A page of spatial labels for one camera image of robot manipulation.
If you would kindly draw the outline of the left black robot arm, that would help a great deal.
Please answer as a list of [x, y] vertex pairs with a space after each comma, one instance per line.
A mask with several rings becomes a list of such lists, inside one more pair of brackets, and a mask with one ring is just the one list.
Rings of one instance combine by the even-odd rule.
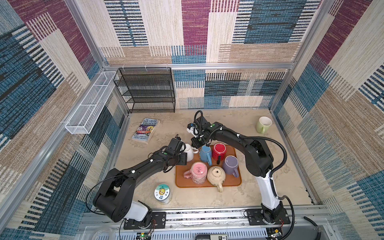
[[100, 183], [93, 205], [114, 222], [133, 220], [148, 225], [152, 209], [146, 204], [133, 201], [136, 187], [152, 175], [167, 173], [174, 166], [187, 164], [186, 144], [178, 136], [168, 146], [155, 151], [147, 160], [124, 170], [112, 169]]

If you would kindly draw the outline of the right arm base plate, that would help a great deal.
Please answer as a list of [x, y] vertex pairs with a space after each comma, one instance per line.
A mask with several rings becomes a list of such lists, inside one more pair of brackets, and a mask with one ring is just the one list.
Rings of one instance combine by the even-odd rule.
[[249, 225], [250, 226], [268, 226], [268, 225], [279, 225], [281, 226], [282, 223], [285, 225], [291, 224], [291, 219], [289, 214], [287, 213], [287, 210], [283, 208], [282, 211], [277, 215], [277, 217], [272, 220], [271, 222], [268, 222], [264, 218], [264, 214], [262, 213], [262, 208], [257, 209], [248, 209], [245, 211], [245, 216], [248, 218]]

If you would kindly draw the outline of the white mug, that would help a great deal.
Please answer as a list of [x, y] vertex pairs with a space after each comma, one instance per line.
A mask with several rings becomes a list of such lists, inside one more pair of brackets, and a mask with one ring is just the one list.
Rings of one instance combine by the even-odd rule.
[[199, 150], [192, 147], [190, 144], [186, 144], [184, 153], [187, 153], [187, 162], [190, 162], [194, 159], [194, 155], [199, 153]]

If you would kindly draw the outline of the brown plastic tray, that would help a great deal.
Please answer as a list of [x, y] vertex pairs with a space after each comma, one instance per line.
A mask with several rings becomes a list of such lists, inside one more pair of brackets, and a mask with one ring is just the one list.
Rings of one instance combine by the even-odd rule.
[[[227, 148], [226, 157], [227, 156], [234, 156], [237, 158], [236, 150], [233, 147], [229, 147], [228, 145], [225, 145]], [[191, 169], [191, 166], [196, 163], [201, 162], [199, 154], [195, 154], [192, 161], [187, 162], [187, 165], [185, 166], [176, 166], [176, 185], [179, 188], [201, 188], [201, 187], [215, 187], [213, 186], [208, 179], [205, 180], [205, 182], [201, 185], [195, 184], [191, 179], [184, 178], [184, 173]], [[227, 175], [226, 179], [223, 183], [223, 187], [233, 187], [233, 186], [239, 186], [242, 183], [242, 178], [240, 174], [240, 169], [238, 167], [239, 177], [234, 177], [233, 175]]]

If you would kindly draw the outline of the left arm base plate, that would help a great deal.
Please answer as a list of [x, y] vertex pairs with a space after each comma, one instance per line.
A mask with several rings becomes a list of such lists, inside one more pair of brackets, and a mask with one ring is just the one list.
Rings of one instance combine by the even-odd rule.
[[166, 225], [166, 212], [151, 212], [149, 211], [142, 221], [128, 219], [124, 222], [124, 230], [149, 230], [151, 228], [164, 229]]

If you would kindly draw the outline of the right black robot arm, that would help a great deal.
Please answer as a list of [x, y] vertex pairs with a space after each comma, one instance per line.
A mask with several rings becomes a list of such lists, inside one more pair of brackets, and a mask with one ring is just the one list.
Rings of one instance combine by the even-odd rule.
[[[219, 122], [213, 124], [200, 116], [187, 125], [187, 131], [193, 134], [192, 146], [200, 148], [211, 140], [223, 142], [245, 155], [246, 168], [256, 177], [262, 195], [262, 216], [267, 224], [279, 220], [279, 214], [284, 210], [282, 198], [276, 192], [273, 173], [279, 170], [287, 161], [287, 151], [278, 141], [267, 137], [247, 137], [241, 135]], [[283, 160], [273, 167], [274, 158], [266, 141], [275, 143], [283, 152]]]

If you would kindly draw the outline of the light green mug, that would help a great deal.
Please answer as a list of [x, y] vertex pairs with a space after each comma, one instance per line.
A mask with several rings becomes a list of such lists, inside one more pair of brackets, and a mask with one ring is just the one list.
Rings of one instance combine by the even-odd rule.
[[268, 117], [260, 117], [258, 122], [257, 122], [257, 132], [260, 134], [265, 134], [266, 131], [270, 128], [272, 125], [272, 120]]

